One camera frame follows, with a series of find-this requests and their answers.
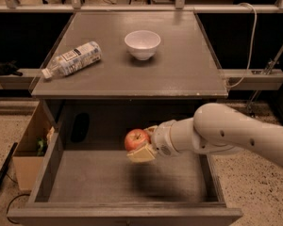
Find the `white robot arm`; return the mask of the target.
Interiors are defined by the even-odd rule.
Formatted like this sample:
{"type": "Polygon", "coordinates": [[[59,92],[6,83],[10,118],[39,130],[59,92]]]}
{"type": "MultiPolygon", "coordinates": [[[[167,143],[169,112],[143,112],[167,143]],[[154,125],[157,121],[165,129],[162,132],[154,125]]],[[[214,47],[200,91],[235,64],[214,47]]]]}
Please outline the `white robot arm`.
{"type": "Polygon", "coordinates": [[[227,154],[245,149],[283,168],[283,126],[258,121],[227,106],[200,106],[191,118],[165,121],[125,136],[127,157],[134,163],[157,156],[227,154]]]}

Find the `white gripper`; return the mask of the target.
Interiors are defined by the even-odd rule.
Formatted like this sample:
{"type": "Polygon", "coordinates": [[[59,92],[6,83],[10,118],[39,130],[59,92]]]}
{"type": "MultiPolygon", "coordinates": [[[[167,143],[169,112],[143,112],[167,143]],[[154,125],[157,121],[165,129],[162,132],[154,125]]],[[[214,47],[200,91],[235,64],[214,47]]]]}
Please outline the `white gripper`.
{"type": "Polygon", "coordinates": [[[145,144],[126,156],[133,163],[150,162],[156,159],[157,153],[163,157],[178,156],[179,151],[171,141],[171,128],[175,120],[166,121],[160,125],[150,126],[144,129],[148,136],[151,136],[151,144],[145,144]]]}

